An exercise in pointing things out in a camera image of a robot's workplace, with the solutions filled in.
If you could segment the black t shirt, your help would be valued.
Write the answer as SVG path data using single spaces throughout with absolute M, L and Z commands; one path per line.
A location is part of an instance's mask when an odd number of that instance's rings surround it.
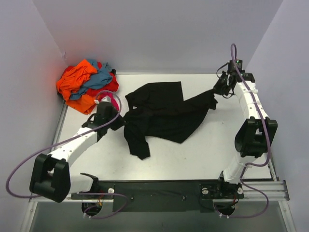
M 129 111 L 124 115 L 124 138 L 130 154 L 140 160 L 150 157 L 147 136 L 181 144 L 218 103 L 212 89 L 184 100 L 181 82 L 147 83 L 125 98 Z

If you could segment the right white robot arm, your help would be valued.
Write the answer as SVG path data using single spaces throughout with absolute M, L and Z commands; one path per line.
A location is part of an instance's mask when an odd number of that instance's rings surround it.
M 269 163 L 269 150 L 278 128 L 277 121 L 270 119 L 264 111 L 254 76 L 242 69 L 242 60 L 230 60 L 219 69 L 224 67 L 227 67 L 227 70 L 217 76 L 214 93 L 226 99 L 236 96 L 244 122 L 234 139 L 237 153 L 223 171 L 224 181 L 215 186 L 216 194 L 221 198 L 226 198 L 233 192 L 231 184 L 239 183 L 246 170 L 252 167 L 258 158 L 266 155 L 265 164 Z

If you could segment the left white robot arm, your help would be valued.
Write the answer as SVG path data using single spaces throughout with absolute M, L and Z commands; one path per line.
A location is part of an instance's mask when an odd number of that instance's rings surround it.
M 125 124 L 110 102 L 100 102 L 97 111 L 79 128 L 76 135 L 49 154 L 39 154 L 34 162 L 29 190 L 31 193 L 60 203 L 69 194 L 82 193 L 88 199 L 99 195 L 98 178 L 88 173 L 71 174 L 74 162 L 109 129 Z

